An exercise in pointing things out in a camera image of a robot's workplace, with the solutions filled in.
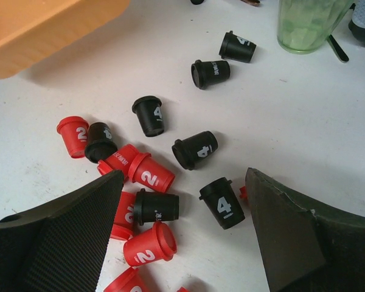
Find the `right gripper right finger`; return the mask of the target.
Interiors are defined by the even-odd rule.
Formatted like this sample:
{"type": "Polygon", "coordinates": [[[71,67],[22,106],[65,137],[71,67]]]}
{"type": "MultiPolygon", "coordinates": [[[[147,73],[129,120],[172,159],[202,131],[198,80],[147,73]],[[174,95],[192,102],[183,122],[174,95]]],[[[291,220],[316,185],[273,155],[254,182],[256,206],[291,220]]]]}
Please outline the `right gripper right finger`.
{"type": "Polygon", "coordinates": [[[365,217],[251,167],[245,184],[270,291],[365,291],[365,217]]]}

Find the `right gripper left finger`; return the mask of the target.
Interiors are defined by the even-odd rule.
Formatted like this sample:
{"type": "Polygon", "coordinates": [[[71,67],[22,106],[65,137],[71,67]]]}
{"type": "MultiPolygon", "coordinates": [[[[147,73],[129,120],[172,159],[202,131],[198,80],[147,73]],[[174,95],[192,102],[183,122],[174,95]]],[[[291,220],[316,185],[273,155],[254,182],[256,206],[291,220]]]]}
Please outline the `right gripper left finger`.
{"type": "Polygon", "coordinates": [[[122,187],[115,170],[0,220],[0,291],[95,291],[122,187]]]}

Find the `orange storage basket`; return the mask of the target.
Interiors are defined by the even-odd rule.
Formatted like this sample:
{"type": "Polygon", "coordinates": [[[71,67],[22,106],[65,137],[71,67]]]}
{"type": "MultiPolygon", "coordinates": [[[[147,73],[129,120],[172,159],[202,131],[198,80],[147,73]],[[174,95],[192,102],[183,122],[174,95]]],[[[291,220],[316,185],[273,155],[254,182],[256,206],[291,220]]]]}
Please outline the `orange storage basket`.
{"type": "Polygon", "coordinates": [[[129,1],[0,1],[0,79],[120,16],[129,1]]]}

